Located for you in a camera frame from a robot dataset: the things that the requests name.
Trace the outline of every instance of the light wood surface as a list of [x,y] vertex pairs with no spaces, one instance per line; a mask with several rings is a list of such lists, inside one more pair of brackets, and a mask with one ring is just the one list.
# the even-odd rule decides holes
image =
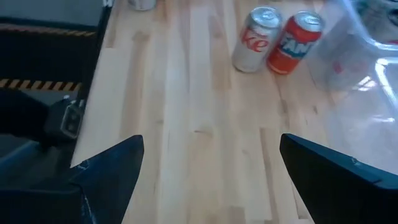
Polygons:
[[301,63],[286,77],[237,72],[231,53],[251,9],[286,20],[309,0],[118,0],[73,165],[134,134],[142,170],[124,223],[312,223],[279,154],[281,133],[328,145],[329,106]]

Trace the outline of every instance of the hazard tape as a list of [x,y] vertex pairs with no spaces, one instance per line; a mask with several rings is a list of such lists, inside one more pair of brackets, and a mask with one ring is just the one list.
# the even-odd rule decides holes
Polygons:
[[0,79],[0,88],[16,90],[53,90],[53,91],[78,91],[81,83],[53,82],[53,81],[30,81],[18,79]]
[[83,36],[90,37],[95,32],[82,31],[82,30],[69,30],[69,29],[58,29],[50,27],[36,27],[36,26],[21,26],[15,24],[0,24],[0,31],[13,31],[13,32],[30,32],[37,34],[55,34],[55,35],[67,35],[67,36]]

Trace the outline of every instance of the aluminum can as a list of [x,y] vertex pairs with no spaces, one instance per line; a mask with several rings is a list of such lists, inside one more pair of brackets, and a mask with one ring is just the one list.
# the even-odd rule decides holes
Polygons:
[[131,7],[137,11],[146,11],[155,8],[156,0],[128,0]]
[[398,0],[357,0],[355,6],[364,26],[373,36],[385,15],[398,8]]
[[325,27],[315,12],[300,11],[286,23],[280,39],[271,50],[266,64],[280,75],[289,74],[321,37]]
[[398,9],[392,9],[385,14],[373,39],[382,44],[398,44]]
[[282,16],[277,9],[266,6],[253,9],[244,22],[232,55],[235,68],[242,72],[258,71],[281,24]]

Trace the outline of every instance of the clear plastic bin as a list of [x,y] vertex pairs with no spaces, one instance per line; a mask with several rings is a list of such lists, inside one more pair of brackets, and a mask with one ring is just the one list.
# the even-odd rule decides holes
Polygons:
[[306,63],[318,90],[339,96],[322,114],[330,147],[398,174],[398,45],[373,40],[350,0],[320,15],[325,33]]

